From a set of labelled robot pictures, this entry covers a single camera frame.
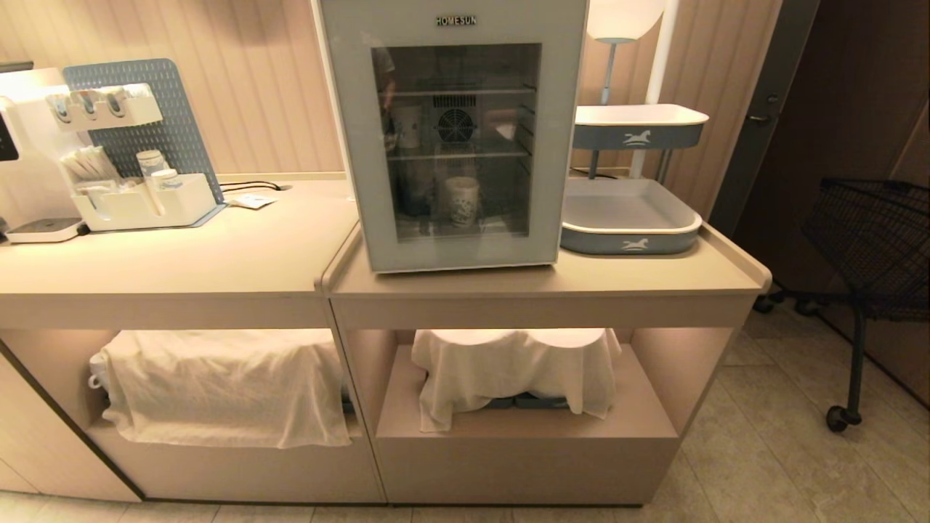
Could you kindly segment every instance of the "rolling cart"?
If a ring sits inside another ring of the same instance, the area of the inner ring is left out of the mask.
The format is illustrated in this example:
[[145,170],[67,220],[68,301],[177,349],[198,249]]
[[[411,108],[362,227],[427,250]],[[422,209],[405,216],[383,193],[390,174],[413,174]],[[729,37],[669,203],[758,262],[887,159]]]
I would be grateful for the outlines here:
[[847,294],[780,290],[760,296],[753,309],[768,313],[773,302],[797,299],[795,310],[814,315],[819,305],[844,302],[853,308],[855,335],[846,407],[827,411],[827,426],[842,432],[862,422],[859,394],[865,355],[866,319],[926,321],[930,190],[904,181],[824,179],[804,236],[840,274]]

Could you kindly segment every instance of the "door handle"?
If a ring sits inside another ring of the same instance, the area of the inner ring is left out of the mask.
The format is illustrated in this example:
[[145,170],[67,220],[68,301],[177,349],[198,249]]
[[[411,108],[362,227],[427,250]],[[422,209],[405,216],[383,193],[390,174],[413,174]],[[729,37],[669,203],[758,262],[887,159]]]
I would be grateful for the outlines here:
[[751,122],[755,122],[756,125],[759,127],[767,126],[769,122],[772,121],[772,117],[769,116],[768,114],[766,114],[765,116],[749,115],[749,116],[746,116],[746,119],[750,120]]

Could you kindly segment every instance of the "beige wall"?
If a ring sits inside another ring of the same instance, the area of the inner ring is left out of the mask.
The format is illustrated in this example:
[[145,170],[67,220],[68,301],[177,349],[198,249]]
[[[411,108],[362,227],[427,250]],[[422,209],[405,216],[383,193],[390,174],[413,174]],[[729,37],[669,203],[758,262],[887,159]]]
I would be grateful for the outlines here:
[[[710,212],[781,0],[682,0],[662,101],[711,115],[673,160],[672,190]],[[620,46],[611,103],[642,102],[658,25]],[[596,103],[608,46],[589,41],[581,103]],[[217,172],[342,169],[309,0],[0,0],[0,60],[36,67],[168,57]],[[627,166],[605,153],[604,166]],[[573,165],[587,166],[576,152]],[[655,169],[650,159],[646,173]]]

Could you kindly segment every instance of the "caster wheel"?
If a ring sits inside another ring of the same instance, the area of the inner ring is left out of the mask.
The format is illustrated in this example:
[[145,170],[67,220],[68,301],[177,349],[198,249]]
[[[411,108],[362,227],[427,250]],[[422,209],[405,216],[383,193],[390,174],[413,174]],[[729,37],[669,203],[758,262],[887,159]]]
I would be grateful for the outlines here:
[[752,304],[752,310],[757,313],[762,313],[767,315],[772,312],[772,309],[775,308],[775,305],[771,303],[765,296],[760,296],[756,298],[755,303]]
[[834,405],[830,407],[830,410],[827,410],[827,427],[830,428],[832,432],[840,433],[846,430],[846,427],[849,426],[843,419],[843,408],[839,405]]
[[810,300],[798,300],[794,304],[794,312],[802,316],[813,316],[817,314],[817,310],[820,309],[820,305],[816,302],[811,302]]

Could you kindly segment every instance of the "wire basket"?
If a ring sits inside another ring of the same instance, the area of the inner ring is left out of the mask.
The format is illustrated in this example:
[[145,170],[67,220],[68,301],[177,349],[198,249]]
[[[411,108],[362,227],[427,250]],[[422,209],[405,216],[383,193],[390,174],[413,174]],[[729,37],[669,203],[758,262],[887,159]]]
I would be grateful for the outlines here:
[[824,179],[802,231],[867,317],[928,314],[930,190],[904,181]]

